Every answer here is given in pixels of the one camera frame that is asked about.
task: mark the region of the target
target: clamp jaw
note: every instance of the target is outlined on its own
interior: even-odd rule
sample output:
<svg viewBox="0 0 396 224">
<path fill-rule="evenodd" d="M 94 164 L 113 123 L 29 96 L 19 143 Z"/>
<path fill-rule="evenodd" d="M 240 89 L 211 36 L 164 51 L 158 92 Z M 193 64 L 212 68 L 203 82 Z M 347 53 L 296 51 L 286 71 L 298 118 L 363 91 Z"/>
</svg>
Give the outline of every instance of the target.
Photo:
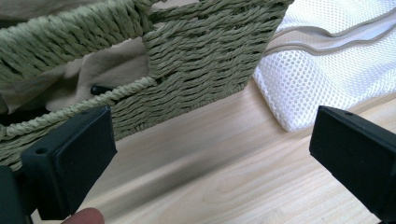
<svg viewBox="0 0 396 224">
<path fill-rule="evenodd" d="M 396 222 L 396 134 L 321 106 L 309 150 L 383 223 Z"/>
<path fill-rule="evenodd" d="M 75 115 L 23 151 L 19 171 L 0 167 L 0 223 L 75 214 L 116 153 L 109 107 Z"/>
</svg>

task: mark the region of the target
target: wooden surface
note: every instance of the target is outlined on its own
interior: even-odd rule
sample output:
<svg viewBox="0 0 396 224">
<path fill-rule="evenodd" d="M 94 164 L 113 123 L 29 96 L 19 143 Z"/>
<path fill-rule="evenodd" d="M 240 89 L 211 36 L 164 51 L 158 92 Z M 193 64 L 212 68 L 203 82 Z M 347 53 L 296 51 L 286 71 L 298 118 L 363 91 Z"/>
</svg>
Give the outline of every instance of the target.
<svg viewBox="0 0 396 224">
<path fill-rule="evenodd" d="M 396 132 L 396 94 L 350 111 Z M 378 223 L 310 157 L 311 133 L 284 131 L 250 81 L 119 141 L 82 207 L 106 223 Z"/>
</svg>

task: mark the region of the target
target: mesh laundry bag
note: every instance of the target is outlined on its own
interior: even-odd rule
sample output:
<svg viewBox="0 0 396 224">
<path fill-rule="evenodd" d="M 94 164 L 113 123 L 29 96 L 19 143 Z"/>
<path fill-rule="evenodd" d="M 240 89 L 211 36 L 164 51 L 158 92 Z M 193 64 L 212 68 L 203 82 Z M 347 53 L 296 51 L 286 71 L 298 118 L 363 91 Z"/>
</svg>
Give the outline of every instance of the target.
<svg viewBox="0 0 396 224">
<path fill-rule="evenodd" d="M 348 109 L 396 91 L 395 7 L 373 0 L 290 6 L 254 75 L 286 130 L 312 125 L 319 105 Z"/>
<path fill-rule="evenodd" d="M 0 30 L 0 87 L 141 36 L 149 74 L 23 123 L 0 125 L 0 164 L 82 110 L 110 105 L 116 139 L 241 91 L 291 0 L 202 0 L 151 10 L 110 0 Z"/>
</svg>

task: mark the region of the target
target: woven rope texture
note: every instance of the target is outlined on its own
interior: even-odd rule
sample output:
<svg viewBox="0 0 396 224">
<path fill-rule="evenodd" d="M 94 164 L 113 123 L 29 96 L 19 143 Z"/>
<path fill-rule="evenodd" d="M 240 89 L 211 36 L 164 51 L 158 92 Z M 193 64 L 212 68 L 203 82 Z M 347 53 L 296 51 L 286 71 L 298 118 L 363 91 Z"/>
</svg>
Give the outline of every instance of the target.
<svg viewBox="0 0 396 224">
<path fill-rule="evenodd" d="M 38 30 L 32 27 L 43 27 L 44 23 L 47 24 L 45 33 L 48 35 L 47 39 L 29 35 L 35 38 L 29 43 L 26 39 L 10 41 L 13 47 L 4 47 L 5 44 L 0 41 L 2 84 L 3 80 L 12 82 L 36 76 L 56 65 L 139 35 L 143 36 L 148 51 L 149 77 L 41 118 L 1 127 L 0 164 L 18 169 L 21 166 L 19 154 L 23 150 L 65 120 L 93 106 L 111 105 L 115 136 L 121 139 L 241 91 L 253 74 L 291 0 L 206 0 L 151 13 L 150 1 L 124 0 L 108 4 L 110 6 L 83 7 L 64 13 L 62 19 L 37 19 L 32 22 L 34 25 L 28 23 L 0 32 L 0 39 L 5 39 L 5 36 L 11 38 L 8 37 L 10 33 L 24 33 L 26 30 L 36 34 Z M 106 20 L 106 15 L 112 17 L 110 15 L 119 11 L 126 15 L 125 20 L 128 21 L 97 24 L 106 27 L 100 29 L 103 33 L 89 28 L 90 25 L 85 21 L 86 12 L 90 12 L 93 22 L 101 23 Z M 64 23 L 64 18 L 70 23 L 61 26 L 63 33 L 73 36 L 73 40 L 67 43 L 50 33 L 53 29 L 51 21 Z M 164 22 L 164 26 L 154 29 L 152 24 L 160 22 Z M 14 49 L 19 41 L 21 45 L 33 45 L 32 41 L 49 40 L 52 44 L 42 43 L 45 54 L 32 49 L 19 49 L 23 52 L 17 53 Z M 58 49 L 64 44 L 66 48 Z M 32 58 L 38 61 L 35 65 L 28 63 Z"/>
</svg>

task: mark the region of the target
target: white mesh fabric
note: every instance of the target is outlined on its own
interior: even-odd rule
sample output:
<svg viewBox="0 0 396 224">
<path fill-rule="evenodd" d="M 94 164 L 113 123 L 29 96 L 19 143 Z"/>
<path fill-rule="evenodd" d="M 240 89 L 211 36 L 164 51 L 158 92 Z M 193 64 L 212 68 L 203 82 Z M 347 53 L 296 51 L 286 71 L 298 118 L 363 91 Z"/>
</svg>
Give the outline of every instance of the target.
<svg viewBox="0 0 396 224">
<path fill-rule="evenodd" d="M 358 2 L 364 6 L 357 7 Z M 374 15 L 378 16 L 379 13 L 390 11 L 396 5 L 396 1 L 381 1 L 379 4 L 379 1 L 350 0 L 296 0 L 296 3 L 309 5 L 311 12 L 315 11 L 320 15 L 317 15 L 318 18 L 322 15 L 319 13 L 321 10 L 358 13 L 363 11 L 361 7 L 368 7 L 368 3 L 373 3 L 371 6 L 382 4 L 381 7 L 368 10 L 370 12 L 366 14 L 371 16 L 364 17 L 367 20 L 372 19 Z M 339 4 L 337 7 L 349 4 L 354 7 L 335 9 L 336 3 Z M 321 25 L 321 28 L 329 29 L 332 33 L 357 25 L 364 16 L 363 13 L 359 13 L 361 17 L 341 17 L 339 20 L 330 17 L 327 20 L 331 22 L 324 22 L 314 19 L 312 15 L 307 16 L 306 10 L 307 8 L 300 12 L 300 19 L 310 17 L 311 25 Z M 280 29 L 308 22 L 308 19 L 297 20 L 297 13 L 294 11 L 291 13 L 292 17 L 289 17 L 289 14 L 288 11 Z M 355 45 L 328 55 L 313 56 L 302 50 L 285 50 L 270 54 L 261 60 L 254 78 L 276 118 L 286 130 L 293 132 L 314 123 L 319 105 L 348 109 L 370 98 L 395 92 L 395 52 L 396 30 L 392 30 L 379 41 L 369 45 Z"/>
<path fill-rule="evenodd" d="M 277 30 L 315 26 L 335 34 L 385 14 L 394 7 L 395 0 L 295 0 Z"/>
</svg>

